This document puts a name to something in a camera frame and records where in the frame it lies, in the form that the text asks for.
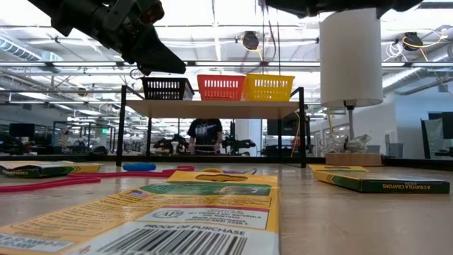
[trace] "wooden shelf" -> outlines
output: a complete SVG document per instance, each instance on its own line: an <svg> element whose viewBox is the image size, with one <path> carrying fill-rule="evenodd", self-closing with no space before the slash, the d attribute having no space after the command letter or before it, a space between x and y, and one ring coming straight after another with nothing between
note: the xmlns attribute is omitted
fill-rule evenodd
<svg viewBox="0 0 453 255"><path fill-rule="evenodd" d="M298 102L140 100L127 105L150 118L278 119L299 109Z"/></svg>

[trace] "shelf leg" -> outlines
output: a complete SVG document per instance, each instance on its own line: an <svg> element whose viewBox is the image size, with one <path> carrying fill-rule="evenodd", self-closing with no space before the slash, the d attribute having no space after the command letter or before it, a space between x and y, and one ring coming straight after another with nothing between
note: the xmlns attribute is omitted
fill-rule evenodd
<svg viewBox="0 0 453 255"><path fill-rule="evenodd" d="M121 86L120 126L118 129L118 146L116 149L116 166L122 165L122 142L125 134L127 86Z"/></svg>
<svg viewBox="0 0 453 255"><path fill-rule="evenodd" d="M151 156L151 129L152 129L152 118L148 118L148 130L147 130L147 157L150 157Z"/></svg>
<svg viewBox="0 0 453 255"><path fill-rule="evenodd" d="M299 87L299 152L300 152L300 167L306 167L306 150L305 150L305 102L304 102L304 87Z"/></svg>
<svg viewBox="0 0 453 255"><path fill-rule="evenodd" d="M278 161L282 163L282 118L277 120L277 133L278 133Z"/></svg>

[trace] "white cylinder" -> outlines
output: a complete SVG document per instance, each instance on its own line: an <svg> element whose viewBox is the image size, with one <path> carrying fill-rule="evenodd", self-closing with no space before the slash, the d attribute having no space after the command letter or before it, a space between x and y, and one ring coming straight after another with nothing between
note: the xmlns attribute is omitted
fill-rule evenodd
<svg viewBox="0 0 453 255"><path fill-rule="evenodd" d="M332 14L320 30L321 105L381 103L381 23L376 9Z"/></svg>

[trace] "person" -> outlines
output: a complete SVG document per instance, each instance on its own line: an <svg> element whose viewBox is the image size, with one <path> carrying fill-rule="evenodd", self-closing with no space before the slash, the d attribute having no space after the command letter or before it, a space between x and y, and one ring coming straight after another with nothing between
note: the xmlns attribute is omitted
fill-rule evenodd
<svg viewBox="0 0 453 255"><path fill-rule="evenodd" d="M55 142L57 147L61 147L65 150L69 146L69 128L62 128L57 134L57 141Z"/></svg>
<svg viewBox="0 0 453 255"><path fill-rule="evenodd" d="M221 148L222 124L219 119L195 119L187 134L190 136L191 154L216 154Z"/></svg>

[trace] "plastic basket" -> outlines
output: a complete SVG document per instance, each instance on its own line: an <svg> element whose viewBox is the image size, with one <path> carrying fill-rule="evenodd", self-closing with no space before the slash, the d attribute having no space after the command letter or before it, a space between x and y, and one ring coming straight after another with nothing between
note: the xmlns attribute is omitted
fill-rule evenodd
<svg viewBox="0 0 453 255"><path fill-rule="evenodd" d="M201 100L240 101L242 97L243 75L197 75Z"/></svg>
<svg viewBox="0 0 453 255"><path fill-rule="evenodd" d="M142 78L145 99L192 100L195 94L187 78Z"/></svg>
<svg viewBox="0 0 453 255"><path fill-rule="evenodd" d="M289 101L294 76L247 74L243 96L247 101Z"/></svg>

